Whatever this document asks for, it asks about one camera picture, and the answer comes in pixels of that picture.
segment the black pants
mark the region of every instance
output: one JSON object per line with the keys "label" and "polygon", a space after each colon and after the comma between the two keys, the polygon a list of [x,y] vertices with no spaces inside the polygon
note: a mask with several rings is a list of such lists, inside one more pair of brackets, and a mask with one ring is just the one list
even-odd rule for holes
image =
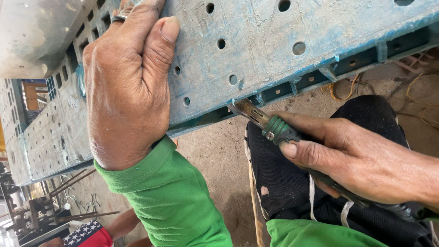
{"label": "black pants", "polygon": [[[335,117],[349,119],[408,148],[404,132],[396,122],[395,112],[381,96],[364,95],[351,99],[331,118]],[[261,129],[255,124],[249,122],[247,132],[256,188],[268,219],[310,219],[308,172],[287,160],[278,146],[261,135]],[[267,189],[264,188],[264,195],[261,196],[263,186]],[[316,187],[314,215],[317,221],[341,225],[341,211],[346,202],[345,198],[335,199]],[[408,205],[412,210],[421,208],[420,204],[414,202]],[[352,206],[347,222],[350,228],[389,246],[433,246],[429,223],[407,222],[374,205],[364,209]]]}

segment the tool handle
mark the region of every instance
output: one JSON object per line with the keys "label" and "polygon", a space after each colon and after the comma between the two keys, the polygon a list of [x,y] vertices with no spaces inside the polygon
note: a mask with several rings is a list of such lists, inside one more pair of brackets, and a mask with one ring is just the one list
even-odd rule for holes
{"label": "tool handle", "polygon": [[[273,118],[270,120],[268,125],[263,129],[262,134],[265,135],[269,140],[273,141],[275,145],[280,145],[283,142],[290,142],[290,141],[296,141],[299,142],[300,140],[304,141],[312,141],[317,142],[313,137],[298,131],[297,129],[289,126],[286,124],[282,119],[280,119],[278,116],[273,116]],[[386,210],[389,210],[393,212],[394,214],[398,215],[404,220],[414,222],[416,221],[416,216],[412,215],[411,209],[404,203],[402,204],[382,204],[382,203],[376,203],[371,200],[362,198],[361,196],[358,196],[349,190],[347,190],[345,187],[341,186],[339,183],[334,181],[330,176],[320,172],[313,170],[311,168],[306,168],[306,170],[311,174],[311,176],[315,179],[320,180],[324,184],[330,186],[331,188],[335,189],[336,191],[340,192],[341,194],[348,197],[351,201],[353,201],[356,205],[360,206],[361,208],[365,208],[370,206],[372,203],[377,205],[378,207],[384,208]]]}

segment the american flag shirt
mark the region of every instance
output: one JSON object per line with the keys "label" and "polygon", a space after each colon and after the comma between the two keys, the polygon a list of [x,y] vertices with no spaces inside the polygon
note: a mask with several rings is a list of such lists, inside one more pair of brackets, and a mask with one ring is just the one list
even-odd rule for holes
{"label": "american flag shirt", "polygon": [[92,220],[64,238],[64,247],[111,247],[113,240],[105,228]]}

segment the metal ring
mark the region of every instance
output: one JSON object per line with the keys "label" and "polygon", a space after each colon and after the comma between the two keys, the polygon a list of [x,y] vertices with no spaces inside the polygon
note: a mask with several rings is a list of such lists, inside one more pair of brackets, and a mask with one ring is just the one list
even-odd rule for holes
{"label": "metal ring", "polygon": [[115,15],[115,16],[111,17],[111,23],[113,23],[115,21],[124,22],[127,18],[128,18],[128,16],[126,16],[126,15]]}

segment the round hole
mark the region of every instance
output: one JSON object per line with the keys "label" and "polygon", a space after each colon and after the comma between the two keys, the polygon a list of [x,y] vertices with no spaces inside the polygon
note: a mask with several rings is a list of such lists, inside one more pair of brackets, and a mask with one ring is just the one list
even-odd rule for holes
{"label": "round hole", "polygon": [[297,42],[293,46],[293,54],[296,56],[302,55],[306,50],[306,45],[303,42]]}
{"label": "round hole", "polygon": [[279,11],[284,12],[287,11],[291,6],[291,2],[289,0],[282,0],[279,2]]}
{"label": "round hole", "polygon": [[174,68],[174,74],[176,75],[176,76],[178,76],[178,75],[180,75],[180,73],[181,73],[181,69],[180,69],[180,67],[175,67]]}
{"label": "round hole", "polygon": [[209,3],[206,6],[206,12],[208,14],[211,14],[213,12],[213,10],[215,9],[215,5],[213,3]]}
{"label": "round hole", "polygon": [[236,75],[229,76],[230,85],[236,85],[238,83],[238,77]]}
{"label": "round hole", "polygon": [[414,2],[414,0],[394,0],[395,4],[398,6],[409,6],[410,4],[412,4]]}
{"label": "round hole", "polygon": [[226,47],[226,41],[224,39],[219,39],[218,40],[218,48],[220,50],[224,49],[224,47]]}
{"label": "round hole", "polygon": [[191,99],[189,99],[188,97],[184,97],[184,99],[183,99],[183,104],[184,104],[185,106],[189,106],[190,103],[191,103]]}

